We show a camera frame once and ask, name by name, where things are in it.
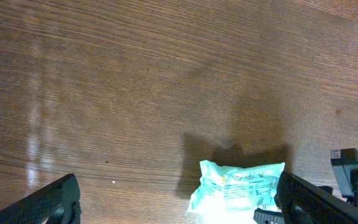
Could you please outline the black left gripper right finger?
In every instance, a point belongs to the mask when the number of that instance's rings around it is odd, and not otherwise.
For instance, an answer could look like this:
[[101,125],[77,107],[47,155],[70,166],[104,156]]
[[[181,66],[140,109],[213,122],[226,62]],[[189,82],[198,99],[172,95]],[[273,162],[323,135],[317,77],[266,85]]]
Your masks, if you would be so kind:
[[358,208],[290,172],[282,172],[277,198],[285,223],[358,224]]

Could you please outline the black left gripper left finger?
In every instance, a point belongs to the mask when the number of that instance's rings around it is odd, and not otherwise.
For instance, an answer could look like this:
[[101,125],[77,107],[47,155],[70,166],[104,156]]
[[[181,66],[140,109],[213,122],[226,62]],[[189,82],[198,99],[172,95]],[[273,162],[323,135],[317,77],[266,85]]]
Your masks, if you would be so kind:
[[0,224],[80,224],[80,188],[67,174],[0,210]]

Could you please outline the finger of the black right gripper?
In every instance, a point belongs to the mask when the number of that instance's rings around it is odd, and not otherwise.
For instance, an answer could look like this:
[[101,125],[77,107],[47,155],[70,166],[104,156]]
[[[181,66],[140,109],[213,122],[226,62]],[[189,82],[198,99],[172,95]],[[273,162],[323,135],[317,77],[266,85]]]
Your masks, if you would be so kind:
[[257,224],[285,224],[282,213],[260,208],[254,211],[253,220]]

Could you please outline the teal snack packet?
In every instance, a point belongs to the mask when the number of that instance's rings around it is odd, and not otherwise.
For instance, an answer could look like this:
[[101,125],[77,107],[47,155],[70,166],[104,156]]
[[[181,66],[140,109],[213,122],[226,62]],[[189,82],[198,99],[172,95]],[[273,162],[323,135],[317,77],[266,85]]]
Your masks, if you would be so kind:
[[188,211],[202,215],[237,213],[258,208],[276,212],[275,196],[285,163],[241,168],[200,162],[200,186],[192,193]]

